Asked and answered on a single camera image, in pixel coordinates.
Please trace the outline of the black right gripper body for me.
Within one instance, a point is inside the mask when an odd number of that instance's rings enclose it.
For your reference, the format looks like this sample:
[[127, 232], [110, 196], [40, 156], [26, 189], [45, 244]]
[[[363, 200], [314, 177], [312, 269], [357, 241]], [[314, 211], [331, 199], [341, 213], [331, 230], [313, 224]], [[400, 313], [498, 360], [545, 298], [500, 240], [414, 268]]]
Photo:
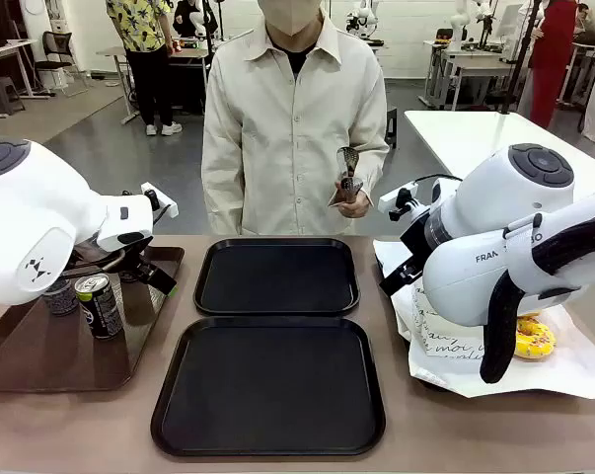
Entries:
[[422, 270], [428, 258], [428, 243], [424, 235], [427, 219], [427, 216], [418, 217], [401, 235], [401, 241], [411, 252], [411, 266], [416, 270]]

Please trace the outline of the person's left hand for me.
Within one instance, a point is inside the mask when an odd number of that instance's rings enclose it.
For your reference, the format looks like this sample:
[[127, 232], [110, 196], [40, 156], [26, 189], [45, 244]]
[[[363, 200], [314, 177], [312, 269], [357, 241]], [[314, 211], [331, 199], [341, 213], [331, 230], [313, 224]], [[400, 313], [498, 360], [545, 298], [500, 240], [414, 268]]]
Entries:
[[359, 191], [353, 202], [342, 202], [336, 208], [346, 218], [359, 219], [368, 213], [371, 206], [369, 196], [363, 191]]

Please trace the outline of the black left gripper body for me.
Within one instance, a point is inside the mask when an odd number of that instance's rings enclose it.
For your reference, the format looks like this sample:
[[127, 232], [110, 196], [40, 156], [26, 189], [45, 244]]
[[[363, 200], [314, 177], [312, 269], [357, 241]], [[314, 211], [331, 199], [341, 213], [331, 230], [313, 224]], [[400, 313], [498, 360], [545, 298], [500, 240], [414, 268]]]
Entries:
[[151, 261], [145, 256], [148, 243], [136, 243], [124, 249], [120, 263], [121, 282], [149, 282], [154, 274]]

